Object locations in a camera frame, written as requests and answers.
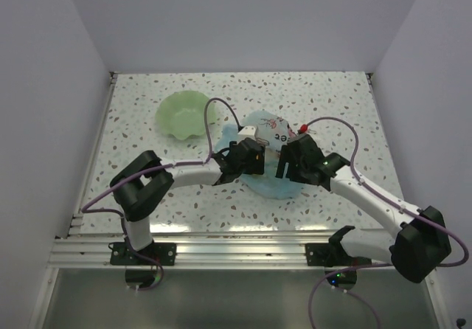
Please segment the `light blue plastic bag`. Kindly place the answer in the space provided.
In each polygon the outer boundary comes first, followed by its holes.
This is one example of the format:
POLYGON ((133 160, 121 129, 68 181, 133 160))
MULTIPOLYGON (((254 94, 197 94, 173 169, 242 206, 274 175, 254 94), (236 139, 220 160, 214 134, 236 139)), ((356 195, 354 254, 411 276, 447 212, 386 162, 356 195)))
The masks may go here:
POLYGON ((289 179, 279 179, 277 172, 280 151, 295 133, 289 122, 268 111, 253 111, 244 117, 240 124, 243 127, 254 126, 257 128, 257 141, 265 146, 264 174, 243 174, 240 180, 249 189, 264 198, 289 199, 296 198, 301 193, 302 186, 289 179))

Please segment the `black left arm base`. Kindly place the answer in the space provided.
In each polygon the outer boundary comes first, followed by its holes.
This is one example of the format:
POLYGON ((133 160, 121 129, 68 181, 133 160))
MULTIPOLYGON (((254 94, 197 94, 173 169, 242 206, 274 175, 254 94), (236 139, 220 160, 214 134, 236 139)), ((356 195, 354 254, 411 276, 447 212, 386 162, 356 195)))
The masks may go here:
POLYGON ((112 266, 144 266, 150 262, 144 259, 156 260, 162 266, 173 266, 177 255, 177 245, 175 243, 153 242, 144 249, 138 251, 136 256, 126 245, 126 242, 109 243, 111 250, 110 264, 112 266))

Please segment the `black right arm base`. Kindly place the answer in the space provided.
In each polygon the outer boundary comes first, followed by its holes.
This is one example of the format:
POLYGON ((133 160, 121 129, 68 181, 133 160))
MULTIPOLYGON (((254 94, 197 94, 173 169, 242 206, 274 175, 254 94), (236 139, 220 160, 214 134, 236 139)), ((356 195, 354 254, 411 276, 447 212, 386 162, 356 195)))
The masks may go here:
POLYGON ((354 266, 357 261, 347 254, 341 245, 343 237, 355 229, 354 226, 344 226, 329 237, 326 243, 306 243, 305 258, 308 266, 354 266))

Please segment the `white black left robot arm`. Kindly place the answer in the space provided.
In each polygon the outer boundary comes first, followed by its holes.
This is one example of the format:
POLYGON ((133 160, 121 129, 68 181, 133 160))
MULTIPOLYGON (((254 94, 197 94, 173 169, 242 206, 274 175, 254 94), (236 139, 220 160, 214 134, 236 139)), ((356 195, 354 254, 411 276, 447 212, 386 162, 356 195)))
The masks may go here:
POLYGON ((110 182, 114 200, 124 212, 127 255, 139 265, 151 260, 150 214, 168 191, 229 184, 243 174, 262 175, 264 167, 265 147, 250 138, 230 142, 229 147, 212 153, 208 162, 166 161, 151 150, 141 153, 110 182))

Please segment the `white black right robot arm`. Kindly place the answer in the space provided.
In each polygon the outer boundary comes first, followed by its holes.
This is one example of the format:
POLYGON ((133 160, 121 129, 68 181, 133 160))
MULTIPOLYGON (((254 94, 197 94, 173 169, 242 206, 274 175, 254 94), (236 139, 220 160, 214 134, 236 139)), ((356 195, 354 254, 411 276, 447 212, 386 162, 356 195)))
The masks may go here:
POLYGON ((372 260, 392 265, 408 281, 422 282, 451 253, 442 213, 405 201, 369 186, 353 164, 337 153, 324 155, 311 136, 301 134, 282 146, 276 176, 300 184, 323 187, 348 200, 374 218, 385 233, 344 226, 321 251, 325 267, 354 266, 372 260))

